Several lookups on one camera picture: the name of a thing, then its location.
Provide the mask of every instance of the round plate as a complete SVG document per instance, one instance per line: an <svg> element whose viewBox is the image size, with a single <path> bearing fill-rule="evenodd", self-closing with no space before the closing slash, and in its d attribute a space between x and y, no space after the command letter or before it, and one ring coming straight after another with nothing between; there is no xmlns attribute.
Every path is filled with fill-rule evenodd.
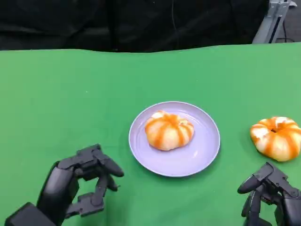
<svg viewBox="0 0 301 226"><path fill-rule="evenodd" d="M150 146L144 127L158 110L177 114L193 124L194 135L186 146L167 152ZM129 144L134 157L145 168L167 177L184 177L202 171L215 159L220 148L220 133L213 119L200 108L170 101L150 106L135 118Z"/></svg>

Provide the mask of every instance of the robotic hand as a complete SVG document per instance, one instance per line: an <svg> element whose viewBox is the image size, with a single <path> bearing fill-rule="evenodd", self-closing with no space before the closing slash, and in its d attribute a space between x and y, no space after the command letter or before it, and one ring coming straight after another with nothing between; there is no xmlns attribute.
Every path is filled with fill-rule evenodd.
<svg viewBox="0 0 301 226"><path fill-rule="evenodd" d="M124 176L122 169L99 145L77 151L73 157L56 162L43 185L36 207L27 203L7 218L5 226L60 226L65 218L80 214L82 217L102 211L103 197L108 189L117 191L111 174ZM79 190L78 179L98 178L95 192L72 201Z"/></svg>
<svg viewBox="0 0 301 226"><path fill-rule="evenodd" d="M259 218L261 201L275 204L278 226L301 226L301 192L290 186L288 176L271 163L265 163L239 188L239 194L250 192L241 216L246 217L246 226L271 226Z"/></svg>

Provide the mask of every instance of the black curtain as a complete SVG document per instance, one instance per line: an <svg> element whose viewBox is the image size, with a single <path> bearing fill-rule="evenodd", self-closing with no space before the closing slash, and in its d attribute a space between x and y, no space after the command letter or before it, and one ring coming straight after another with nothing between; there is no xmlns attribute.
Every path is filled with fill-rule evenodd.
<svg viewBox="0 0 301 226"><path fill-rule="evenodd" d="M247 44L268 0L2 0L0 49L154 52Z"/></svg>

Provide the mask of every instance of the green table surface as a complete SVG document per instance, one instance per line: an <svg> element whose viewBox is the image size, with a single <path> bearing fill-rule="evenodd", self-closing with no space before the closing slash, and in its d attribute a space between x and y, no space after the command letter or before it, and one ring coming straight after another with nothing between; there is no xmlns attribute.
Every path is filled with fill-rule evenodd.
<svg viewBox="0 0 301 226"><path fill-rule="evenodd" d="M246 195L237 188L268 159L251 142L258 120L301 124L301 44L219 46L153 54L85 50L0 52L1 211L35 203L52 165L100 143L125 171L105 210L64 226L240 226ZM158 176L131 154L137 114L162 101L196 105L215 120L221 149L204 171ZM301 159L275 163L301 188ZM81 182L79 193L94 189ZM261 216L275 225L275 207Z"/></svg>

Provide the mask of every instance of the orange striped bun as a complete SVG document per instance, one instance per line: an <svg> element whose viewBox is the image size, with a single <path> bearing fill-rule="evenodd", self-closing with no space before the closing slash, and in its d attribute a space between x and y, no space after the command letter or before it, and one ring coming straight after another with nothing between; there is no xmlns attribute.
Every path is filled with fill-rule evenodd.
<svg viewBox="0 0 301 226"><path fill-rule="evenodd" d="M187 119L157 111L147 120L145 133L150 145L162 151L169 151L188 144L194 129Z"/></svg>
<svg viewBox="0 0 301 226"><path fill-rule="evenodd" d="M300 153L301 129L292 119L273 117L251 127L251 138L257 150L277 161L288 161Z"/></svg>

